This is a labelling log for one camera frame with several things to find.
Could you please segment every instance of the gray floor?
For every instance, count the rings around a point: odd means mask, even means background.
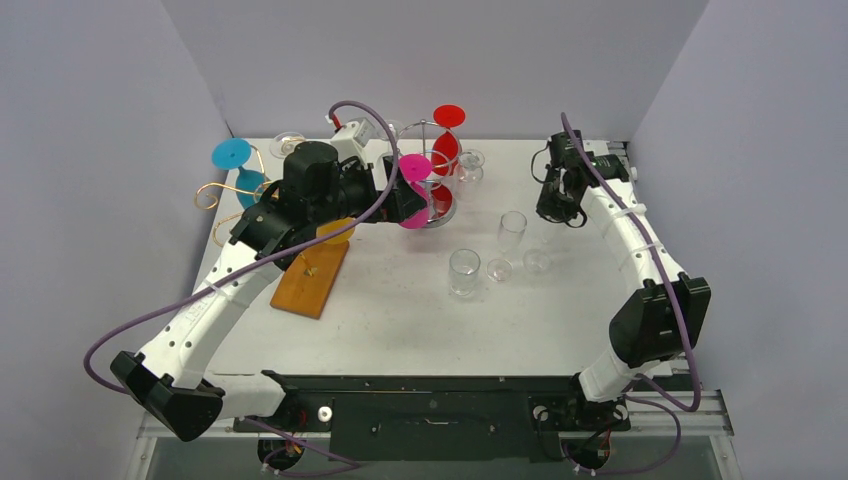
[[[613,457],[608,469],[638,467],[655,461],[668,452],[672,439],[667,437],[613,437]],[[292,472],[314,472],[341,466],[320,455],[307,454]],[[256,440],[248,438],[199,439],[183,443],[177,439],[159,439],[150,465],[148,479],[264,479],[275,478],[259,473]],[[365,467],[332,478],[338,480],[378,479],[557,479],[572,478],[568,464],[530,464],[525,459],[491,462],[373,462]],[[666,465],[643,475],[618,476],[621,479],[712,480],[721,478],[708,437],[684,438],[677,455]]]

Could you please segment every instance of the gray wall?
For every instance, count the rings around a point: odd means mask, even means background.
[[[158,1],[0,11],[2,477],[119,478],[142,409],[83,353],[186,293],[210,220],[192,195],[226,130]]]
[[[636,131],[706,0],[163,0],[237,135],[324,136],[353,98],[410,123],[442,103],[466,138]]]
[[[696,349],[747,479],[848,476],[848,3],[712,0],[637,131],[663,241],[713,287]]]

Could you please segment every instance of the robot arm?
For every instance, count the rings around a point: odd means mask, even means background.
[[[536,205],[537,213],[548,221],[567,223],[582,216],[592,219],[601,232],[628,291],[633,294],[610,322],[610,343],[600,357],[578,378],[583,396],[590,402],[606,402],[621,396],[637,374],[646,373],[682,352],[680,332],[656,264],[649,248],[655,246],[662,265],[680,301],[692,346],[698,340],[710,299],[710,289],[703,278],[690,279],[668,254],[647,218],[645,205],[638,202],[629,172],[615,155],[590,159],[621,198],[621,209],[609,193],[588,171],[568,135],[563,132],[549,142],[551,163]],[[628,217],[632,213],[654,239],[648,245]]]
[[[359,216],[374,204],[380,195],[374,172],[385,165],[363,160],[373,131],[368,125],[364,119],[348,122],[331,144],[299,144],[283,163],[283,179],[245,210],[198,287],[212,287],[212,293],[180,310],[138,353],[121,352],[113,360],[111,370],[127,392],[181,440],[197,438],[219,418],[269,416],[285,398],[266,375],[273,372],[221,375],[206,368],[247,307],[294,256],[216,284],[258,259],[314,239],[317,227]],[[385,189],[391,193],[365,222],[399,223],[427,207],[401,178]]]

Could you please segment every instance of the wooden base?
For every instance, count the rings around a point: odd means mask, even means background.
[[[271,306],[319,319],[342,267],[349,242],[322,243],[303,251],[283,274]]]

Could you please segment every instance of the white table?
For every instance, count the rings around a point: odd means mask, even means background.
[[[280,178],[282,161],[268,153],[268,139],[249,139],[262,152],[270,178]],[[485,179],[459,204],[454,218],[435,229],[410,231],[398,225],[361,225],[320,320],[270,307],[277,282],[253,302],[212,359],[217,373],[272,369],[304,375],[572,375],[606,346],[610,319],[629,297],[598,230],[563,231],[543,245],[550,228],[535,214],[540,186],[530,177],[531,155],[544,140],[463,140],[463,148],[486,155]],[[420,140],[401,141],[405,153]],[[587,150],[607,153],[606,143],[587,141]],[[373,140],[367,152],[387,144]],[[549,161],[537,159],[537,173]],[[258,169],[254,155],[247,164]],[[227,183],[235,184],[236,172]],[[215,222],[241,211],[232,192],[222,196]],[[522,251],[544,247],[554,265],[532,276],[520,262],[513,278],[486,278],[497,256],[500,215],[519,210],[528,220]],[[221,237],[232,226],[222,228]],[[459,248],[482,259],[480,284],[472,298],[449,293],[448,258]],[[220,247],[207,244],[203,278]],[[656,374],[670,375],[668,366]]]

